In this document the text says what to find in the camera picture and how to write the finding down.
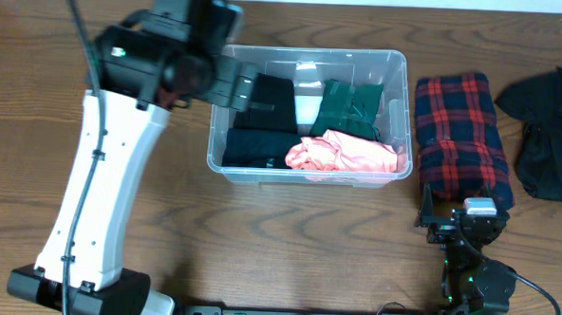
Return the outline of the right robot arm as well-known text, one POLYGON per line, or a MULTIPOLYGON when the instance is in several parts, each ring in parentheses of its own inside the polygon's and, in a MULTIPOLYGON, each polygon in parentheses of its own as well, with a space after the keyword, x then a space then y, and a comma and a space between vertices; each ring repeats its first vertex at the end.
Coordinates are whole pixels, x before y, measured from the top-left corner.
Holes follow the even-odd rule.
POLYGON ((427 243, 445 252, 440 289, 447 305, 430 315, 506 314, 515 291, 513 270, 482 248, 499 238, 510 216, 487 186, 482 197, 465 199, 448 217, 436 215, 432 193, 426 184, 416 225, 427 230, 427 243))

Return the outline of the pink cloth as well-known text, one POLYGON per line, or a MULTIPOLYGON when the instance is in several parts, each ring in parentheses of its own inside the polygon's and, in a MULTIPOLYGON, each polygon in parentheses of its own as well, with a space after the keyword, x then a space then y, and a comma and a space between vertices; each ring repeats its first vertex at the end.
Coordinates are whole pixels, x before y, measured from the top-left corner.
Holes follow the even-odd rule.
POLYGON ((302 137, 285 156, 289 167, 278 177, 291 183, 382 188, 413 171, 410 150, 377 140, 327 130, 321 137, 302 137))

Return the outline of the green cloth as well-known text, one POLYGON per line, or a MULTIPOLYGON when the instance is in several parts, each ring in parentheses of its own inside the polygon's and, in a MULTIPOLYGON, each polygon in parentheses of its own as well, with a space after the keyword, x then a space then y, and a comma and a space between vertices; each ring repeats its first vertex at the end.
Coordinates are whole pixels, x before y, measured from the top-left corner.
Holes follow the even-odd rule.
POLYGON ((327 80, 323 99, 315 123, 309 134, 322 137, 327 130, 336 130, 366 140, 379 140, 380 130, 375 126, 383 85, 327 80))

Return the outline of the dark navy cloth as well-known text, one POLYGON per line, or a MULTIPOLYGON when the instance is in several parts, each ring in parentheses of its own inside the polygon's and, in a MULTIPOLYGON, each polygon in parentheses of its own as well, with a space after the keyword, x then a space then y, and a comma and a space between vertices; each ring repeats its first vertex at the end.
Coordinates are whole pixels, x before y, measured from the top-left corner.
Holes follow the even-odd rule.
POLYGON ((285 157, 300 143, 301 137, 293 133, 230 129, 222 166, 289 169, 285 157))

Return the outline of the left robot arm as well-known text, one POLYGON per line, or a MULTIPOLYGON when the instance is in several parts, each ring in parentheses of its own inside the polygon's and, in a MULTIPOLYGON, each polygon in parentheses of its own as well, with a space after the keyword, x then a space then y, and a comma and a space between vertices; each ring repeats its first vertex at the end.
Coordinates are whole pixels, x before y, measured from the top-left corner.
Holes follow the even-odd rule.
POLYGON ((89 38, 84 116, 57 220, 8 293, 62 315, 174 315, 174 300, 124 267, 124 236, 142 173, 176 107, 242 111, 259 70, 225 55, 242 9, 227 0, 155 0, 89 38))

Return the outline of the red navy plaid cloth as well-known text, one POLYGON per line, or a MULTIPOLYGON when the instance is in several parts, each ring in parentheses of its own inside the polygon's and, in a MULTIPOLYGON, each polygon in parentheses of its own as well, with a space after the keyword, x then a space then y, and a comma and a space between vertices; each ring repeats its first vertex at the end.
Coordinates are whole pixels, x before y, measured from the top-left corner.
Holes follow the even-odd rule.
POLYGON ((499 207, 511 210, 510 168, 489 86, 483 73, 418 80, 418 178, 435 198, 461 201, 484 196, 489 189, 499 207))

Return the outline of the black cloth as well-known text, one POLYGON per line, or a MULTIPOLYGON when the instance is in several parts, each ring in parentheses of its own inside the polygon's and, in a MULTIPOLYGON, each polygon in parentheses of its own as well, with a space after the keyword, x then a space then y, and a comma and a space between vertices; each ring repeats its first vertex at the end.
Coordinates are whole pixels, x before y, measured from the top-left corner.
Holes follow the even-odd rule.
POLYGON ((510 84, 496 105, 524 123, 515 170, 526 193, 562 202, 562 67, 510 84))
POLYGON ((296 134, 297 125, 292 81, 260 74, 248 109, 236 113, 233 127, 296 134))

